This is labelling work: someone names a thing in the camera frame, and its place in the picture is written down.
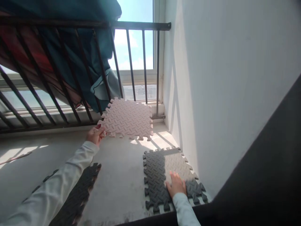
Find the balcony floor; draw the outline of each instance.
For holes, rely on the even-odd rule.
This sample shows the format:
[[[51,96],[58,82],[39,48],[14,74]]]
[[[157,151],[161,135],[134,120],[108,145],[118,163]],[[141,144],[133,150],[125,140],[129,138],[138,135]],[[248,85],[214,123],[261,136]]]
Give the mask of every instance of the balcony floor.
[[[0,140],[0,162],[33,151],[27,157],[0,165],[0,222],[14,212],[47,175],[74,154],[86,133],[76,131]],[[101,163],[102,168],[79,225],[117,225],[152,216],[153,209],[145,208],[149,198],[144,195],[142,155],[146,150],[171,146],[177,147],[177,144],[164,123],[154,124],[150,142],[147,138],[143,141],[128,137],[105,138],[93,159]]]

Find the glass pane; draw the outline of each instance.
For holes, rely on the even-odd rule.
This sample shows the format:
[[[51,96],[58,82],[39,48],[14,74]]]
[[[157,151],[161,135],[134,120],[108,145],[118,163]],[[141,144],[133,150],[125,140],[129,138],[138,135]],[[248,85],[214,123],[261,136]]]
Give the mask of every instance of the glass pane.
[[[152,0],[118,0],[122,15],[119,21],[153,22]],[[133,70],[143,70],[142,31],[129,30]],[[130,70],[129,51],[125,30],[115,30],[114,38],[118,67],[120,70]],[[154,68],[153,31],[145,31],[145,59],[146,69]],[[113,70],[116,70],[114,56],[109,60]]]
[[[31,108],[40,107],[39,103],[37,102],[35,97],[32,95],[31,91],[26,90],[26,91],[19,91],[19,92],[23,96],[25,101],[28,103],[29,107],[31,107]],[[36,93],[38,94],[38,96],[42,100],[45,107],[55,106],[54,102],[52,101],[52,99],[51,99],[51,97],[48,93],[46,93],[43,90],[36,90]],[[3,92],[3,95],[8,99],[8,101],[12,104],[12,106],[15,109],[25,108],[24,105],[21,103],[21,101],[15,95],[15,93],[13,91]],[[65,106],[66,105],[62,101],[60,101],[58,99],[56,99],[56,100],[57,100],[57,102],[60,106]]]
[[[6,67],[4,67],[4,66],[2,66],[2,65],[0,65],[1,67],[2,67],[2,69],[4,70],[4,72],[6,73],[6,74],[18,74],[18,72],[14,72],[14,71],[12,71],[12,70],[10,70],[10,69],[8,69],[8,68],[6,68]]]
[[[134,100],[133,87],[123,86],[126,100]],[[145,86],[135,85],[136,100],[145,100]],[[157,85],[147,85],[147,100],[157,99]]]

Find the white wall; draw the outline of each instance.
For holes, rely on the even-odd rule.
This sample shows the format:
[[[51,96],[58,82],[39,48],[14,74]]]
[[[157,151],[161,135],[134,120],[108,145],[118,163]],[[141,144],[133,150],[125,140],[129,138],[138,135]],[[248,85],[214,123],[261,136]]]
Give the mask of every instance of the white wall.
[[[301,73],[301,2],[167,0],[166,22],[165,122],[214,197]]]

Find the hand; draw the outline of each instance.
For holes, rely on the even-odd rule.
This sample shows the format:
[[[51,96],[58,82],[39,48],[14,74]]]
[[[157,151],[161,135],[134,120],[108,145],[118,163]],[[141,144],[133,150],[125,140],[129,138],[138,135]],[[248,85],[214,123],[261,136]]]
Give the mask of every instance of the hand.
[[[169,174],[172,178],[172,185],[170,185],[168,181],[166,181],[165,183],[171,198],[173,198],[175,194],[179,192],[184,193],[187,196],[185,180],[182,180],[179,174],[176,174],[176,172],[172,173],[171,171],[169,171]]]
[[[93,127],[88,132],[86,141],[90,141],[90,142],[94,143],[95,145],[99,146],[100,141],[105,136],[106,136],[106,132],[104,131],[104,128],[101,127],[101,124],[99,124],[96,127]]]

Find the person's left hand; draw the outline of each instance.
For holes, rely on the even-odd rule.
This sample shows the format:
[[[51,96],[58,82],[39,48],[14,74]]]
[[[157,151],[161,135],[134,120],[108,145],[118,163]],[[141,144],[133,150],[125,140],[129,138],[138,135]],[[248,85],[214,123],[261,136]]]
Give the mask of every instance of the person's left hand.
[[[90,141],[94,143],[95,145],[99,146],[100,141],[102,138],[106,136],[106,132],[104,131],[104,128],[101,127],[101,124],[93,127],[87,134],[86,141]]]

